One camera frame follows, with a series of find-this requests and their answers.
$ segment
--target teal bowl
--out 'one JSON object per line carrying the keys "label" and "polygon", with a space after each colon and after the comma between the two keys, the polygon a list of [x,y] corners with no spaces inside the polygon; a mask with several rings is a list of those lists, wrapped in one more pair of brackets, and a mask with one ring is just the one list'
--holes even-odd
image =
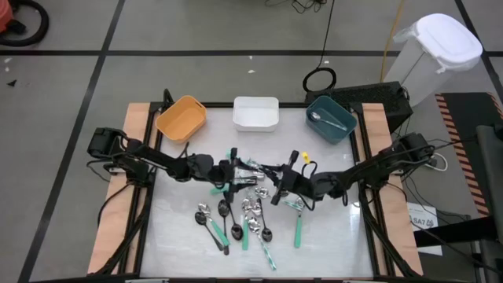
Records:
{"label": "teal bowl", "polygon": [[[322,121],[313,121],[310,119],[312,112],[316,112],[324,120],[345,126],[347,130],[341,130]],[[306,124],[327,142],[336,145],[356,128],[356,119],[330,97],[320,96],[307,107]]]}

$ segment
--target wooden board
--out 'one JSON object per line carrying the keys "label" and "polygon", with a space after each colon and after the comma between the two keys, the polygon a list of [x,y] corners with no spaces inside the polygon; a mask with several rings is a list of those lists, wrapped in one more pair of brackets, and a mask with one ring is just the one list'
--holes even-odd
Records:
{"label": "wooden board", "polygon": [[[381,104],[364,104],[363,109],[370,148],[372,154],[375,155],[381,149],[391,144],[391,136],[387,127],[384,108]],[[129,137],[140,140],[143,139],[148,112],[148,103],[133,103],[129,105],[123,127],[123,130]],[[361,133],[358,129],[355,133],[357,135],[358,147],[360,148],[362,147]],[[155,142],[154,134],[155,131],[153,130],[151,142]],[[363,148],[360,149],[359,152],[361,157],[365,156],[365,154],[362,155]],[[390,177],[390,183],[402,188],[402,183],[398,177]],[[112,177],[107,197],[124,186],[124,184],[125,177],[123,175]],[[101,225],[98,228],[88,269],[89,273],[99,270],[123,239],[127,217],[129,215],[132,192],[132,189],[124,191],[103,211]],[[405,202],[403,193],[392,186],[386,186],[380,191],[380,196],[384,210],[384,218],[386,220],[387,234],[391,242],[407,263],[417,273],[422,274],[419,254],[417,253],[412,225],[409,222],[407,203]],[[128,260],[127,263],[127,272],[133,270],[132,259],[134,259],[134,255],[136,254],[137,243],[138,241],[134,241],[131,245],[130,255],[132,256],[130,256],[130,260]],[[379,253],[377,257],[380,270],[385,272],[382,245],[380,245],[378,240],[376,240],[376,250]]]}

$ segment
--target white trash can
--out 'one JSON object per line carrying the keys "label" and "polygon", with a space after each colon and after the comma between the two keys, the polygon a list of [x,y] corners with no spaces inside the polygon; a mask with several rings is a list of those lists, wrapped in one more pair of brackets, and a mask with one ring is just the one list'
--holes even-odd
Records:
{"label": "white trash can", "polygon": [[399,81],[415,106],[455,72],[473,68],[482,54],[479,40],[462,24],[444,14],[420,18],[393,38],[405,42],[384,82]]}

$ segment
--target red object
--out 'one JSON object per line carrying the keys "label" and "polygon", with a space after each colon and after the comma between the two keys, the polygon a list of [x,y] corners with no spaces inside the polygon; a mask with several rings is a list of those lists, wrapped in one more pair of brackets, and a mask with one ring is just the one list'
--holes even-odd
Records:
{"label": "red object", "polygon": [[7,24],[13,18],[13,10],[10,7],[9,0],[0,0],[0,32],[4,32],[7,29]]}

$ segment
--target yellow clip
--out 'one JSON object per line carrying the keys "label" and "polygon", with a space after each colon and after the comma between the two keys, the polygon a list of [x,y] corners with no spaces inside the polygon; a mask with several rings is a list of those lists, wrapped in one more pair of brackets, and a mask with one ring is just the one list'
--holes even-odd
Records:
{"label": "yellow clip", "polygon": [[306,152],[302,153],[302,158],[304,159],[304,162],[306,162],[306,164],[309,164],[311,162],[311,160],[309,160],[309,156],[307,155]]}

